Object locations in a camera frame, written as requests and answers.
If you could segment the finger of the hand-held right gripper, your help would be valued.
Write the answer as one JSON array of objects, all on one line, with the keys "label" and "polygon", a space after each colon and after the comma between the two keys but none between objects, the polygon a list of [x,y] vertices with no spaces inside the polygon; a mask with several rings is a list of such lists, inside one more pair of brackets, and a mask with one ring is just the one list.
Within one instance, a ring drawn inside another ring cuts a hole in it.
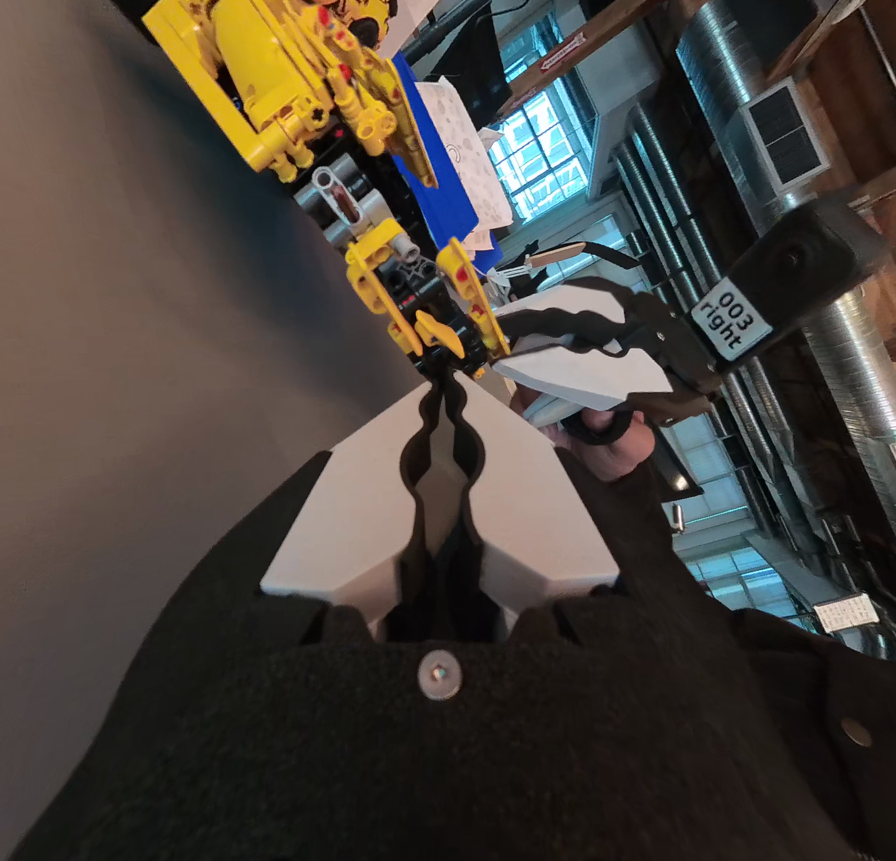
[{"label": "finger of the hand-held right gripper", "polygon": [[497,323],[514,354],[558,345],[618,350],[634,292],[601,277],[556,285],[501,307]]},{"label": "finger of the hand-held right gripper", "polygon": [[620,356],[590,350],[539,348],[497,361],[494,370],[543,394],[595,410],[610,410],[630,396],[674,392],[664,369],[641,349]]}]

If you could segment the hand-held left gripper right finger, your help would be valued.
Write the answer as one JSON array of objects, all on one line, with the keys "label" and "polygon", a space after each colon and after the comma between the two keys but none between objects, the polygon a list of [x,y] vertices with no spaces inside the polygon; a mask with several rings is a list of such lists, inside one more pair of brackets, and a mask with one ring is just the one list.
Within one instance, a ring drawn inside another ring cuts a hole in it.
[{"label": "hand-held left gripper right finger", "polygon": [[620,576],[554,444],[470,377],[445,377],[454,461],[467,476],[447,569],[456,635],[491,641],[528,609]]}]

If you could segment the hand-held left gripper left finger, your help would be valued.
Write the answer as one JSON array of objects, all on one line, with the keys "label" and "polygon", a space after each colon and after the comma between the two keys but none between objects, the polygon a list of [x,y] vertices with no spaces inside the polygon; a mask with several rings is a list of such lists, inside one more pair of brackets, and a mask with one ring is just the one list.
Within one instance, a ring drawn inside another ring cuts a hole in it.
[{"label": "hand-held left gripper left finger", "polygon": [[418,485],[442,398],[440,382],[422,385],[322,455],[264,595],[351,607],[393,639],[427,636],[435,575]]}]

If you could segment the yellow toy brick car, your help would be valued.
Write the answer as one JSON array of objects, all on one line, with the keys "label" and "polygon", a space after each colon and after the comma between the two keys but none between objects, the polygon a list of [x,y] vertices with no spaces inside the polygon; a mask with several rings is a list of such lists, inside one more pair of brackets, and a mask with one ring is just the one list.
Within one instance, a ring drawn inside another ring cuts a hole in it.
[{"label": "yellow toy brick car", "polygon": [[[274,173],[345,259],[364,306],[426,378],[476,378],[510,353],[475,259],[438,249],[392,160],[438,186],[392,57],[330,9],[301,0],[109,0],[165,53],[256,173]],[[340,216],[339,179],[361,221]]]}]

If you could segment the person's right forearm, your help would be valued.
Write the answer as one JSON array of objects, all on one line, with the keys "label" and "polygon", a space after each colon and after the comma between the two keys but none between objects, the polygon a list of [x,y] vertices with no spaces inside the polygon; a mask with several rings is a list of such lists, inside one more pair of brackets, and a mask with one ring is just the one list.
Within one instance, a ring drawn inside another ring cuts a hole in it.
[{"label": "person's right forearm", "polygon": [[729,652],[731,614],[698,587],[674,552],[650,467],[606,483],[573,452],[556,454],[620,569],[612,587],[554,604],[562,632],[595,652],[651,646],[692,661]]}]

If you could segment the grey desk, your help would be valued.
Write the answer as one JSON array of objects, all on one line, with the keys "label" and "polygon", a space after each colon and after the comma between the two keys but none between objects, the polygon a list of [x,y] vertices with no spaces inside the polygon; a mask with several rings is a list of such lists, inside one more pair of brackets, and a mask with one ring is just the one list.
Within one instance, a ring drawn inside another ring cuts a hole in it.
[{"label": "grey desk", "polygon": [[420,384],[107,0],[2,3],[2,859],[197,562]]}]

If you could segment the person's right hand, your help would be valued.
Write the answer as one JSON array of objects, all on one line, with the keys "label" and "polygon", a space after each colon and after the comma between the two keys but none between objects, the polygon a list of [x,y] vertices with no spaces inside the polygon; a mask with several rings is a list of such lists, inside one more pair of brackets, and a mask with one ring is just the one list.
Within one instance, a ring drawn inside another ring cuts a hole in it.
[{"label": "person's right hand", "polygon": [[[540,397],[540,393],[518,386],[510,401],[510,408],[521,415]],[[614,419],[612,411],[583,409],[581,421],[595,434],[610,429]],[[646,461],[655,447],[655,436],[644,415],[633,412],[633,419],[626,432],[615,442],[603,445],[585,444],[556,424],[540,430],[558,448],[565,448],[597,478],[610,483],[633,472]]]}]

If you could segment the wooden chair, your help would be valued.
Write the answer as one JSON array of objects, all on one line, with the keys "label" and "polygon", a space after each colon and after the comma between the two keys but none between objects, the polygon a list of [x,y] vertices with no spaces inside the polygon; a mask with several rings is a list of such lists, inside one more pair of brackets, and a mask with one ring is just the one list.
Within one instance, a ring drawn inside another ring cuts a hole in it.
[{"label": "wooden chair", "polygon": [[575,241],[537,252],[534,255],[524,254],[521,264],[512,264],[504,269],[493,267],[487,272],[485,279],[490,285],[509,289],[511,281],[514,279],[530,277],[552,264],[559,264],[582,254],[599,258],[626,270],[632,270],[640,265],[638,258],[621,250],[596,242]]}]

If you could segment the white vent unit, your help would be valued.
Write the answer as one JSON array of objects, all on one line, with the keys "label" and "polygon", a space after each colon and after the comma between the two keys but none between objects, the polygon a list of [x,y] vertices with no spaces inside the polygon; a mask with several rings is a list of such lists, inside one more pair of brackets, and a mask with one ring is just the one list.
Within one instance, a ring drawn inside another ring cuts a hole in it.
[{"label": "white vent unit", "polygon": [[784,195],[830,170],[830,157],[791,76],[751,99],[739,114],[775,195]]}]

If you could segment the dark pipe bundle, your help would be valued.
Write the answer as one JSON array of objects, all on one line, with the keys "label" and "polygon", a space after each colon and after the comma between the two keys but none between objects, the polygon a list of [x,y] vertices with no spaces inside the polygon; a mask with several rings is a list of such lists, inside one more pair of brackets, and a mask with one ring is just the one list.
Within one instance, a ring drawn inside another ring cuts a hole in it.
[{"label": "dark pipe bundle", "polygon": [[[628,135],[616,152],[618,170],[659,251],[675,259],[673,279],[681,281],[679,292],[692,307],[721,280],[721,259],[679,180],[651,106],[633,106],[628,123]],[[751,360],[726,376],[713,409],[713,428],[734,464],[758,531],[787,546],[787,555],[796,559],[805,522],[786,467],[793,437],[763,364]]]}]

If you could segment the blue plastic bin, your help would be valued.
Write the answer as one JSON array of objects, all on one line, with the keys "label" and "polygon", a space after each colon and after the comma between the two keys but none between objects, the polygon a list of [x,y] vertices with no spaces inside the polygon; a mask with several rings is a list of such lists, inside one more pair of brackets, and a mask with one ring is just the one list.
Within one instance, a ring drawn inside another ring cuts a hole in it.
[{"label": "blue plastic bin", "polygon": [[397,52],[392,57],[392,63],[408,95],[409,106],[438,186],[423,186],[397,154],[392,156],[392,160],[420,207],[431,239],[438,249],[442,249],[452,238],[464,240],[474,230],[474,206],[457,173],[452,154],[421,97],[416,76],[408,61],[401,52]]}]

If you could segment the white paper sheets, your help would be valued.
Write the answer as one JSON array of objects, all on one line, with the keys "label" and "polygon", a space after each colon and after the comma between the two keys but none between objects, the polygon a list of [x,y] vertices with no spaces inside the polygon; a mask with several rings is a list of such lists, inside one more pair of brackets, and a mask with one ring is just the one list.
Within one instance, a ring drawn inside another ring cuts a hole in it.
[{"label": "white paper sheets", "polygon": [[442,76],[435,83],[417,83],[417,89],[476,213],[476,227],[460,237],[475,259],[477,253],[494,249],[492,230],[512,224],[511,205],[456,88]]}]

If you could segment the black screen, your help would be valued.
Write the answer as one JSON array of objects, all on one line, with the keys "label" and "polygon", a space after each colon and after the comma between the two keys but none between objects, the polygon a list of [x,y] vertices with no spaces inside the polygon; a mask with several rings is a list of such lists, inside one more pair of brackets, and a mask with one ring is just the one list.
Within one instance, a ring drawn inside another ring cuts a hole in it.
[{"label": "black screen", "polygon": [[476,129],[499,122],[511,98],[497,42],[491,4],[483,6],[457,33],[427,82],[446,78],[460,95]]}]

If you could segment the silver air duct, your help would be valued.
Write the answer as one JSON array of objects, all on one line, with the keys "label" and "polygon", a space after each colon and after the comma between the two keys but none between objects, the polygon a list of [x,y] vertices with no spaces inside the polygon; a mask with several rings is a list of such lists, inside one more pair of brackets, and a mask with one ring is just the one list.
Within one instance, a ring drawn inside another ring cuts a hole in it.
[{"label": "silver air duct", "polygon": [[[764,235],[789,210],[827,192],[838,176],[835,142],[825,117],[812,110],[807,88],[785,78],[767,85],[745,32],[723,0],[708,0],[686,25],[678,61],[728,167],[746,213]],[[773,181],[761,140],[748,126],[747,108],[756,99],[786,89],[827,169],[803,176],[795,187]],[[809,318],[805,337],[848,432],[894,445],[894,366],[862,290],[856,289]]]}]

